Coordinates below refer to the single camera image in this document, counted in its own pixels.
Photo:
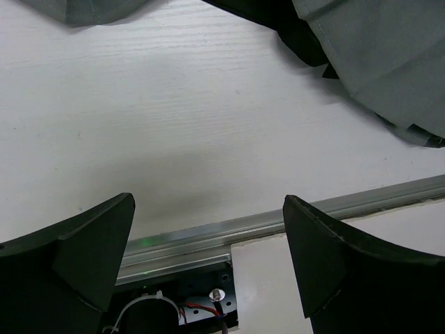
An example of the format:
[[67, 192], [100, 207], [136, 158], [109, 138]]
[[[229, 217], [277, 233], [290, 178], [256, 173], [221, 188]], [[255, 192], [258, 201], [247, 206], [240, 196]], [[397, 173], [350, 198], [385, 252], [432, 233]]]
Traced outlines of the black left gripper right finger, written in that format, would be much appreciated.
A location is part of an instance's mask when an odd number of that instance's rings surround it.
[[297, 196], [283, 217], [315, 333], [443, 333], [444, 258], [384, 241]]

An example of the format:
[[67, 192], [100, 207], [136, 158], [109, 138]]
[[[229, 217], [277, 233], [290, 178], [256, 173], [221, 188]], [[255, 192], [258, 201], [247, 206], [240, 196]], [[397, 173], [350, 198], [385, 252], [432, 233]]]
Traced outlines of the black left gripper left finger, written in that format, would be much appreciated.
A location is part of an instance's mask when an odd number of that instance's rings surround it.
[[108, 310], [134, 219], [121, 193], [1, 244], [2, 333], [95, 333]]

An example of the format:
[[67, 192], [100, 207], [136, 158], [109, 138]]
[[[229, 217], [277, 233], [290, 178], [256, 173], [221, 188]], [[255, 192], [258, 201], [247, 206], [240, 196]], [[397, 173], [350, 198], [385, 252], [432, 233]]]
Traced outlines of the grey pleated skirt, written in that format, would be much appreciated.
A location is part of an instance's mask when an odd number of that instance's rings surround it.
[[214, 1], [324, 66], [395, 135], [444, 146], [443, 1]]

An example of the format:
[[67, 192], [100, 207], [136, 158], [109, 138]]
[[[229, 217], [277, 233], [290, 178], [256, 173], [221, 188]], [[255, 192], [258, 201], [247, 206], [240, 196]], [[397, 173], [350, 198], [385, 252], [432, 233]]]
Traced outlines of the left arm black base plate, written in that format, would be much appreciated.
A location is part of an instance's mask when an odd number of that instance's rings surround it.
[[228, 333], [238, 326], [232, 264], [118, 285], [98, 333]]

